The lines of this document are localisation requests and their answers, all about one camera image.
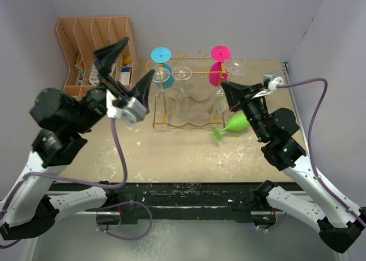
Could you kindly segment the green plastic wine glass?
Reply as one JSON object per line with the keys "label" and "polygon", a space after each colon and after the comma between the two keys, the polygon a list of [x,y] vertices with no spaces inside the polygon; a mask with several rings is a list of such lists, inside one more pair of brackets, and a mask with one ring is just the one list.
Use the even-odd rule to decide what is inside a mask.
{"label": "green plastic wine glass", "polygon": [[239,114],[235,114],[230,118],[227,122],[226,126],[221,130],[217,129],[215,126],[213,127],[213,134],[218,141],[222,140],[222,132],[231,131],[231,132],[241,132],[250,127],[250,123],[247,120],[246,116],[243,112]]}

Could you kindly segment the clear wine glass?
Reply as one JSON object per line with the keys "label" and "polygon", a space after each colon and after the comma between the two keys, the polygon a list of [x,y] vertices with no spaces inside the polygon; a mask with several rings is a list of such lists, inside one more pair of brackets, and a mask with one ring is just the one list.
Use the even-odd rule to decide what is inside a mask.
{"label": "clear wine glass", "polygon": [[185,82],[191,78],[192,70],[187,66],[177,66],[172,70],[172,76],[179,85],[175,100],[176,109],[182,112],[188,106],[189,97],[185,89]]}
{"label": "clear wine glass", "polygon": [[163,66],[157,67],[153,75],[153,82],[159,87],[160,92],[163,93],[165,89],[172,86],[170,71]]}
{"label": "clear wine glass", "polygon": [[209,114],[220,114],[228,107],[225,95],[225,86],[230,76],[243,76],[246,69],[242,61],[228,59],[224,62],[215,62],[209,71],[208,81],[213,86],[213,91],[206,101],[206,110]]}

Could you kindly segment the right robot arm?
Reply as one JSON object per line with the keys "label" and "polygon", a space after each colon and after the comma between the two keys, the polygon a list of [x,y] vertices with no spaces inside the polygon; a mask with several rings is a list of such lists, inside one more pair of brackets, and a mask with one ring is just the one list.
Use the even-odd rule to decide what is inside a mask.
{"label": "right robot arm", "polygon": [[242,111],[249,121],[267,162],[290,177],[311,198],[296,196],[271,181],[263,182],[254,192],[260,210],[280,209],[312,227],[321,240],[338,253],[346,252],[365,230],[365,208],[340,192],[313,165],[312,155],[292,136],[299,126],[294,112],[279,108],[268,112],[263,85],[223,82],[231,112]]}

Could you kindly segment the pink plastic wine glass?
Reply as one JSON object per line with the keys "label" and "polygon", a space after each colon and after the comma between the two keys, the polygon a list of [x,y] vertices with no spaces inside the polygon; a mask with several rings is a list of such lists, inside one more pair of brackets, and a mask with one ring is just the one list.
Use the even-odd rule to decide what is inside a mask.
{"label": "pink plastic wine glass", "polygon": [[216,46],[211,51],[211,57],[215,63],[210,68],[208,81],[213,86],[219,86],[220,83],[228,79],[223,63],[231,58],[231,50],[227,46]]}

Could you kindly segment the blue plastic wine glass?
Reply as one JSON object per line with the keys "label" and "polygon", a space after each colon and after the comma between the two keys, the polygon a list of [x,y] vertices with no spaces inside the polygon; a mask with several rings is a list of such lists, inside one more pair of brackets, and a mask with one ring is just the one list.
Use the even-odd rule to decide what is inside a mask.
{"label": "blue plastic wine glass", "polygon": [[157,63],[153,81],[161,89],[168,89],[174,85],[172,68],[167,64],[172,54],[168,48],[158,47],[151,52],[151,59]]}

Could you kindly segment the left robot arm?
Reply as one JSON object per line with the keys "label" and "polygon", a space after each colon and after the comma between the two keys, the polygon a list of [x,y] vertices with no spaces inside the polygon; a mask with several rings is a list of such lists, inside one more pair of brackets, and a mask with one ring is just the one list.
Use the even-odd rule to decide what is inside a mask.
{"label": "left robot arm", "polygon": [[86,182],[86,189],[50,196],[52,183],[86,144],[82,137],[102,118],[127,124],[143,121],[149,113],[149,89],[154,70],[127,89],[110,75],[112,65],[128,44],[128,38],[94,52],[99,83],[80,100],[56,88],[44,89],[30,114],[40,127],[27,162],[11,191],[1,201],[1,237],[11,247],[21,240],[47,232],[58,221],[75,213],[111,211],[118,203],[122,184]]}

